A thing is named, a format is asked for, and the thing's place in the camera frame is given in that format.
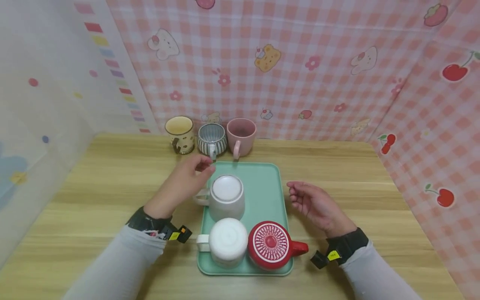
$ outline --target black wrist strap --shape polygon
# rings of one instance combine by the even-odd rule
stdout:
[[[367,246],[368,238],[360,228],[357,228],[357,230],[340,237],[327,239],[327,242],[326,255],[317,251],[310,259],[319,269],[325,267],[331,261],[337,261],[339,265],[344,264],[356,250]]]
[[[171,223],[172,218],[173,216],[168,219],[154,219],[145,213],[142,206],[130,217],[126,225],[160,240],[177,240],[185,243],[192,232],[184,225],[177,229]]]

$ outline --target polka dot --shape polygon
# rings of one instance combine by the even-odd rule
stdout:
[[[33,87],[35,87],[35,86],[38,85],[38,80],[35,79],[35,78],[30,78],[30,79],[28,80],[28,84],[31,85],[31,86],[33,86]]]

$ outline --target mug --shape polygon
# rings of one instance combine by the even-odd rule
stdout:
[[[227,136],[222,125],[208,123],[200,127],[197,137],[198,150],[216,160],[216,156],[227,149]]]
[[[208,206],[214,221],[223,218],[240,220],[245,212],[245,194],[243,183],[233,175],[222,175],[215,179],[210,189],[202,189],[193,200],[200,205]]]
[[[173,117],[165,123],[165,130],[175,153],[188,154],[193,151],[193,121],[184,116]]]
[[[247,251],[248,233],[245,226],[233,218],[216,222],[210,234],[197,237],[200,252],[210,252],[213,261],[223,268],[234,268],[240,264]]]
[[[253,147],[257,126],[246,118],[236,118],[227,124],[228,145],[234,159],[247,155]]]
[[[273,221],[255,225],[248,236],[250,258],[264,270],[279,269],[293,256],[308,252],[308,244],[292,241],[287,230]]]

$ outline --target hand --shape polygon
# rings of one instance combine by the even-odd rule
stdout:
[[[292,206],[323,230],[327,238],[357,230],[357,226],[323,189],[302,182],[287,182]]]
[[[178,205],[195,196],[204,187],[215,172],[212,163],[211,158],[200,154],[191,155],[179,162],[155,196],[145,204],[145,213],[155,219],[171,217]]]

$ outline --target upside-down mug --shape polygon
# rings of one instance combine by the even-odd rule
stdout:
[[[223,268],[234,268],[243,260],[247,251],[248,232],[245,226],[233,218],[216,222],[209,234],[197,237],[200,252],[210,252],[213,261]]]
[[[197,204],[208,206],[208,212],[214,221],[223,218],[240,220],[245,212],[243,183],[233,175],[219,176],[209,189],[202,189],[193,200]]]
[[[228,145],[234,159],[247,155],[253,147],[257,126],[252,120],[235,118],[227,124]]]
[[[264,270],[279,269],[293,256],[307,252],[308,245],[291,240],[287,230],[277,222],[260,222],[252,228],[248,236],[249,256]]]

